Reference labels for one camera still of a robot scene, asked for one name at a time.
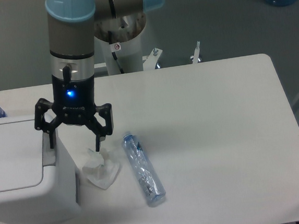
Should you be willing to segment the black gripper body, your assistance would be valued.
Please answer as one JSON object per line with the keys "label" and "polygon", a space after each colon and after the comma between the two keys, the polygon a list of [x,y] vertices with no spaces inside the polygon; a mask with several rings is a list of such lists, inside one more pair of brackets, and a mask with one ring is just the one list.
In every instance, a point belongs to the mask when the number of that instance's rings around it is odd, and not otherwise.
{"label": "black gripper body", "polygon": [[52,86],[52,110],[64,124],[85,125],[94,121],[94,76],[68,84],[52,76]]}

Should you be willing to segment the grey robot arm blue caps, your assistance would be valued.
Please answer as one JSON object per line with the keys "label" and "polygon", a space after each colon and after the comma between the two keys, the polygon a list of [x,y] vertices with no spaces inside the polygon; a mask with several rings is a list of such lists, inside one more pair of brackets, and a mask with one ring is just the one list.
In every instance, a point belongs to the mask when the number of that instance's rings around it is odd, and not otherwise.
{"label": "grey robot arm blue caps", "polygon": [[34,128],[56,147],[61,124],[85,126],[95,134],[95,148],[113,133],[109,103],[94,102],[94,25],[98,21],[149,12],[165,0],[45,0],[49,27],[53,101],[35,104]]}

